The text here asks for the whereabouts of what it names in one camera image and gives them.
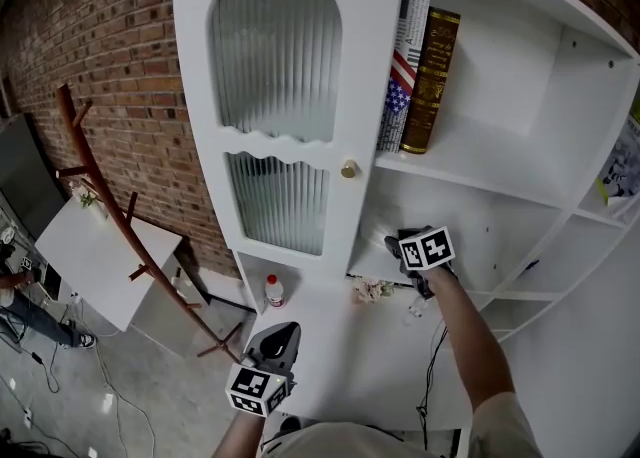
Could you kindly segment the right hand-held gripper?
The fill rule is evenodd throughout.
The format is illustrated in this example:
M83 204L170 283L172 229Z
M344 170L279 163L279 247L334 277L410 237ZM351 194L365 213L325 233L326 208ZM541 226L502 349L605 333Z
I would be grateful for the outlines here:
M434 267L444 268L455 279L458 279L451 267L451 259L454 257L451 240L444 231L444 227L434 229L430 226L418 228L405 228L398 230L398 239L394 236L386 236L384 243L387 250L395 259L400 259L399 270L407 276L416 291L423 298L432 298L434 293L429 288L428 281L417 269L416 259L412 253L420 246L423 254L424 270Z

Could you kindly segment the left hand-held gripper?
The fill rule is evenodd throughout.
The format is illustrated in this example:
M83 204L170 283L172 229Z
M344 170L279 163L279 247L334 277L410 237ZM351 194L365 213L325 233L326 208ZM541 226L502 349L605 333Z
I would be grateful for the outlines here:
M295 386L293 366L300 340L297 322L279 323L256 333L241 362L231 366L225 386L230 405L259 417L269 416Z

